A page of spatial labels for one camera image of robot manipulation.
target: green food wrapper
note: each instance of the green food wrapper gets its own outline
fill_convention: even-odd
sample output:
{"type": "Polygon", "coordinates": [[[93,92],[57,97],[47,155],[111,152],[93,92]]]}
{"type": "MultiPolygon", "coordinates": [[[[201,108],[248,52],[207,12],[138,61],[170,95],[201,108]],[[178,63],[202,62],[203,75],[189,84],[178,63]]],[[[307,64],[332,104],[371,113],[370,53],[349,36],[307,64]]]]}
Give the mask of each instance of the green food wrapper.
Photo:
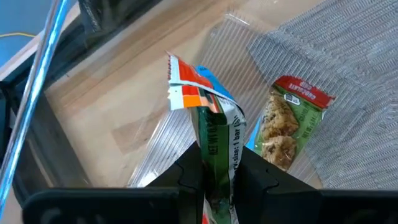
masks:
{"type": "Polygon", "coordinates": [[[291,76],[280,77],[255,128],[251,148],[268,162],[288,170],[323,119],[334,97],[291,76]]]}
{"type": "Polygon", "coordinates": [[[233,205],[236,169],[243,150],[246,120],[233,97],[203,66],[170,55],[171,110],[187,108],[205,167],[206,199],[217,223],[237,223],[233,205]]]}

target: wooden surface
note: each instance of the wooden surface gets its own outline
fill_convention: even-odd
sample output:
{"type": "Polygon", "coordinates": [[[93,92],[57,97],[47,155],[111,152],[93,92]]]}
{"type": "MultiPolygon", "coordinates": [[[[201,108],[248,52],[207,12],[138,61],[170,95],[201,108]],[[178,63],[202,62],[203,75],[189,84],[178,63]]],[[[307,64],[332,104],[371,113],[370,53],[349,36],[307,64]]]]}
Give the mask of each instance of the wooden surface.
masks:
{"type": "MultiPolygon", "coordinates": [[[[92,183],[124,186],[145,155],[168,110],[166,50],[193,63],[228,9],[267,31],[318,1],[164,0],[71,69],[45,94],[92,183]]],[[[0,79],[23,58],[0,69],[0,79]]],[[[313,185],[321,186],[317,178],[313,185]]]]}
{"type": "Polygon", "coordinates": [[[22,224],[22,209],[15,198],[12,188],[8,194],[6,207],[4,208],[0,224],[22,224]]]}

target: gray mesh fabric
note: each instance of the gray mesh fabric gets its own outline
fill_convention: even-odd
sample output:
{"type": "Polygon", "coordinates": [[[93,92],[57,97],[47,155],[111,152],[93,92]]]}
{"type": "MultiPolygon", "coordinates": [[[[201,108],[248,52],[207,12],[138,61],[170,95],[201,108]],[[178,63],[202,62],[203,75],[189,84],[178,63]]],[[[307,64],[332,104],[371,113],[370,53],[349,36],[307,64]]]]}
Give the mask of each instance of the gray mesh fabric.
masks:
{"type": "Polygon", "coordinates": [[[258,37],[266,79],[337,96],[305,148],[324,187],[398,189],[398,1],[325,1],[258,37]]]}

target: snack bar wrapper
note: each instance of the snack bar wrapper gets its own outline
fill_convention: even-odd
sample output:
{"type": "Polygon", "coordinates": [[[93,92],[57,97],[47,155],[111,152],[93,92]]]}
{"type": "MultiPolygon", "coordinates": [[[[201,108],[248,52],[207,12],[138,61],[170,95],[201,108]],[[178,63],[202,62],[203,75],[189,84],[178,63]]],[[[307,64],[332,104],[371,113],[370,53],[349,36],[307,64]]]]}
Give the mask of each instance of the snack bar wrapper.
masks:
{"type": "Polygon", "coordinates": [[[243,111],[207,68],[194,68],[174,55],[169,60],[170,107],[190,111],[212,217],[220,224],[237,223],[233,189],[246,130],[243,111]]]}
{"type": "Polygon", "coordinates": [[[300,78],[278,78],[247,147],[287,171],[333,99],[300,78]]]}

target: clear plastic bag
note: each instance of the clear plastic bag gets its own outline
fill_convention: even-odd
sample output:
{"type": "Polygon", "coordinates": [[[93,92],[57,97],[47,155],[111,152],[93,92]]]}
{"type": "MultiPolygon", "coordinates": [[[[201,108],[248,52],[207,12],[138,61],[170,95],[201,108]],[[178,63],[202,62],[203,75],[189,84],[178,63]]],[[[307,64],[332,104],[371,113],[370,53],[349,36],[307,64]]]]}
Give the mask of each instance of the clear plastic bag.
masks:
{"type": "MultiPolygon", "coordinates": [[[[390,39],[386,45],[382,40],[392,37],[396,28],[389,23],[377,34],[369,30],[394,17],[396,1],[384,2],[383,10],[371,1],[325,1],[296,18],[274,17],[278,21],[274,23],[265,12],[287,3],[270,4],[248,1],[227,13],[197,58],[197,64],[209,68],[242,106],[248,122],[246,139],[265,105],[267,87],[281,75],[300,77],[336,100],[289,173],[318,188],[398,188],[393,137],[397,57],[392,57],[397,41],[390,39]],[[331,39],[334,31],[342,31],[341,36],[331,39]],[[366,38],[353,36],[359,32],[367,32],[366,38]]],[[[291,15],[302,11],[298,8],[291,15]]],[[[148,184],[148,177],[154,179],[166,170],[194,140],[187,114],[168,113],[130,185],[148,184]]]]}

